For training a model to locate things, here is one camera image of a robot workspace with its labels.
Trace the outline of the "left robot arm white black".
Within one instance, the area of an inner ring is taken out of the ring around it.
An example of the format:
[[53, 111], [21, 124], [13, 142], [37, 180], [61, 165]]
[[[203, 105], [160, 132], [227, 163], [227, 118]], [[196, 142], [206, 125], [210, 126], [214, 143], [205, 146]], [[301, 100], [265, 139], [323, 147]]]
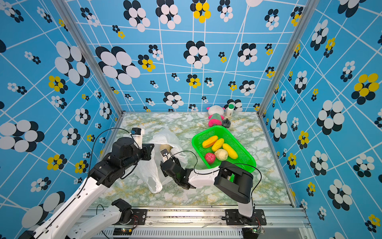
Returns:
[[125, 176], [131, 166], [139, 161], [151, 160], [152, 143], [142, 143], [140, 135], [122, 137], [112, 145], [112, 151], [94, 165], [79, 189], [57, 210], [51, 218], [34, 231], [25, 231], [22, 239], [80, 239], [91, 238], [99, 231], [116, 224], [136, 223], [131, 205], [122, 199], [87, 222], [73, 226], [89, 206], [114, 182]]

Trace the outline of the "beige round fruit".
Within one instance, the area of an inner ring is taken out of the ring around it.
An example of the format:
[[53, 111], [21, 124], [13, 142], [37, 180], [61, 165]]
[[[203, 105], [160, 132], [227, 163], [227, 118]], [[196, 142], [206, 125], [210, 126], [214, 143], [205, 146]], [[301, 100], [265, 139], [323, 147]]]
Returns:
[[226, 161], [228, 159], [228, 152], [225, 149], [219, 149], [215, 153], [216, 159]]

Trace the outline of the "red round fruit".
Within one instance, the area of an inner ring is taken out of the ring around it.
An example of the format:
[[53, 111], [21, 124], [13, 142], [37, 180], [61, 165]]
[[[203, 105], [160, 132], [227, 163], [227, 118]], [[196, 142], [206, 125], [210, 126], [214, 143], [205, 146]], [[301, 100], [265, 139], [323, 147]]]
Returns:
[[215, 160], [216, 160], [216, 156], [215, 156], [214, 153], [207, 153], [207, 154], [205, 155], [205, 161], [206, 161], [209, 165], [213, 164], [213, 163], [215, 162]]

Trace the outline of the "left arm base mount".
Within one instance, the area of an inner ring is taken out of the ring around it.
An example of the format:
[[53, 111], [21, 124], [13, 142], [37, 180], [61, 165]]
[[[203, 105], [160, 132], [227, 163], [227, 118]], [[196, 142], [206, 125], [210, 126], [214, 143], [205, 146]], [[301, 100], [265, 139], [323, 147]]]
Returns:
[[120, 219], [113, 225], [144, 225], [147, 218], [148, 210], [133, 208], [130, 212], [122, 213]]

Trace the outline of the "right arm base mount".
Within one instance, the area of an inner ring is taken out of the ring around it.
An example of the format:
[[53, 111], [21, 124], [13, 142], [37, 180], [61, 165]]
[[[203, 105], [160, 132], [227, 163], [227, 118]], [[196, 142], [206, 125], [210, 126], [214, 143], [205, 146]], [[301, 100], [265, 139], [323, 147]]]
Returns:
[[222, 219], [228, 226], [265, 226], [267, 224], [264, 211], [260, 209], [255, 209], [251, 217], [241, 215], [238, 209], [227, 209]]

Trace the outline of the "long yellow fruit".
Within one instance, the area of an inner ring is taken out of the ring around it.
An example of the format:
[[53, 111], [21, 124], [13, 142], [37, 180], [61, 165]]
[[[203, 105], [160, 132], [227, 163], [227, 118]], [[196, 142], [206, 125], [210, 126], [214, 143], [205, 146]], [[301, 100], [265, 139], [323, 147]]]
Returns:
[[236, 160], [238, 158], [237, 152], [229, 144], [224, 143], [222, 148], [228, 152], [228, 157], [230, 157], [231, 159]]

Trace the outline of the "yellow corn-like fruit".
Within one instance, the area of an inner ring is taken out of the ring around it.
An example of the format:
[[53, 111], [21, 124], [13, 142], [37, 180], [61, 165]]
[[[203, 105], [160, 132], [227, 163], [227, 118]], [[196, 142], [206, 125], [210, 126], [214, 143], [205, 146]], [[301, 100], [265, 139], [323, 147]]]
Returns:
[[212, 151], [213, 151], [213, 152], [216, 152], [217, 150], [221, 149], [222, 146], [223, 146], [223, 144], [224, 144], [224, 139], [223, 139], [223, 138], [218, 139], [218, 140], [213, 144], [213, 146], [212, 146], [212, 148], [211, 148]]

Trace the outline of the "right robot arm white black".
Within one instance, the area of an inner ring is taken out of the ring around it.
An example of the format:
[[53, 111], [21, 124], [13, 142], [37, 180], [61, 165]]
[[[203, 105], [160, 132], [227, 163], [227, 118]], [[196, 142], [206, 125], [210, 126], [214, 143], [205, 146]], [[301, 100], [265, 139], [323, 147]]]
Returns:
[[253, 175], [237, 165], [224, 161], [211, 169], [184, 169], [175, 160], [167, 159], [160, 163], [160, 167], [166, 177], [171, 177], [185, 190], [215, 186], [237, 202], [240, 215], [246, 218], [253, 216]]

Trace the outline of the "white plastic bag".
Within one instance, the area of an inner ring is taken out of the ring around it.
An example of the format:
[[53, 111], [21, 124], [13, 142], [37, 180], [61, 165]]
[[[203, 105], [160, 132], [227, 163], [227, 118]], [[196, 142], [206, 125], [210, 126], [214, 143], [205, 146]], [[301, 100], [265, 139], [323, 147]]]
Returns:
[[163, 189], [163, 185], [171, 181], [170, 177], [164, 176], [160, 168], [160, 163], [163, 162], [160, 145], [169, 144], [172, 147], [170, 154], [177, 154], [175, 157], [180, 161], [182, 167], [187, 166], [188, 160], [186, 159], [186, 154], [182, 153], [183, 149], [180, 140], [168, 128], [154, 134], [149, 142], [154, 144], [151, 160], [140, 161], [134, 170], [134, 174], [146, 183], [150, 192], [159, 193]]

